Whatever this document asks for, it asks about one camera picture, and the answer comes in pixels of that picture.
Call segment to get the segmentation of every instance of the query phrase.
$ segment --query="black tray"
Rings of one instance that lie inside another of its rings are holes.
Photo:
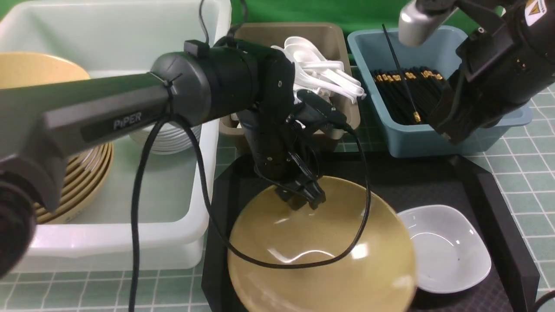
[[[418,290],[409,311],[526,312],[531,308],[539,272],[489,172],[460,156],[396,159],[387,153],[370,153],[366,158],[372,191],[394,210],[430,204],[454,207],[477,229],[492,257],[489,276],[476,287],[447,296]],[[364,185],[358,153],[325,154],[324,161],[325,175]],[[249,155],[237,159],[216,179],[212,205],[216,222],[228,237],[242,208],[268,186],[254,173]],[[227,250],[212,225],[202,288],[213,312],[247,311],[231,285]]]

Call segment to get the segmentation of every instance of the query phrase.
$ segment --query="green tiled mat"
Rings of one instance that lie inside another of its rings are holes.
[[[555,290],[555,95],[532,98],[533,121],[513,128],[490,150],[468,158],[495,176],[542,276]],[[555,312],[555,302],[541,310]]]
[[[547,90],[534,97],[531,106],[535,115],[530,125],[511,129],[490,150],[469,159],[496,177],[541,272],[541,295],[555,288],[555,96]],[[371,108],[360,110],[357,132],[364,150],[385,150]],[[349,137],[337,148],[355,150]],[[220,138],[216,176],[237,157],[233,143]],[[142,271],[137,312],[210,312],[200,288],[202,267],[201,262],[189,270]],[[0,307],[18,312],[125,312],[130,277],[129,271],[10,274],[0,281]],[[541,312],[555,312],[555,302]]]

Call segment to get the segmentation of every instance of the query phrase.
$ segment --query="beige plastic bin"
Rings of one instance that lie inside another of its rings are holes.
[[[236,34],[238,39],[243,39],[265,46],[283,47],[285,40],[290,36],[300,36],[310,40],[322,54],[333,61],[343,61],[345,72],[352,75],[349,65],[349,55],[343,31],[339,26],[331,23],[247,23]],[[334,96],[331,102],[347,116],[347,122],[353,129],[360,124],[360,112],[357,103],[341,96]],[[234,142],[241,154],[250,153],[242,129],[236,128],[237,122],[229,116],[220,120],[220,134],[227,135]],[[325,151],[335,150],[339,140],[343,137],[343,130],[334,130],[331,137],[321,131],[314,134],[316,144]]]

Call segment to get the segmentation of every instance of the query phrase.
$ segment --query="green backdrop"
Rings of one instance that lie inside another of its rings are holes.
[[[0,18],[24,0],[0,0]],[[346,34],[358,29],[397,26],[399,10],[408,0],[246,0],[249,22],[332,22]],[[233,21],[242,20],[239,0],[232,0]],[[458,12],[448,23],[466,32],[476,24]]]

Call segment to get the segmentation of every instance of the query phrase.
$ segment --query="warning sticker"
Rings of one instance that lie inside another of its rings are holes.
[[[547,14],[546,0],[528,0],[524,14],[528,26],[534,25]]]

